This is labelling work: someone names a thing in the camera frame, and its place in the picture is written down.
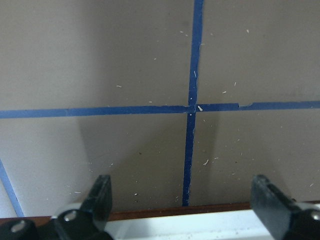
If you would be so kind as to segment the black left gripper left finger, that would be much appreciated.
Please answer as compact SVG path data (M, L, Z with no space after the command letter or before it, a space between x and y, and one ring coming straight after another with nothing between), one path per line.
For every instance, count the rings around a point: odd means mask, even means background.
M112 184L110 175L99 175L79 208L90 214L93 224L104 230L112 210Z

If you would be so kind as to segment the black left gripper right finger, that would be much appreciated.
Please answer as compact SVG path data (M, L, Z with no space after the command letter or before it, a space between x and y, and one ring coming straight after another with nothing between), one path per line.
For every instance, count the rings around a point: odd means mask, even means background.
M265 175L251 182L250 206L275 240L283 240L291 228L295 203Z

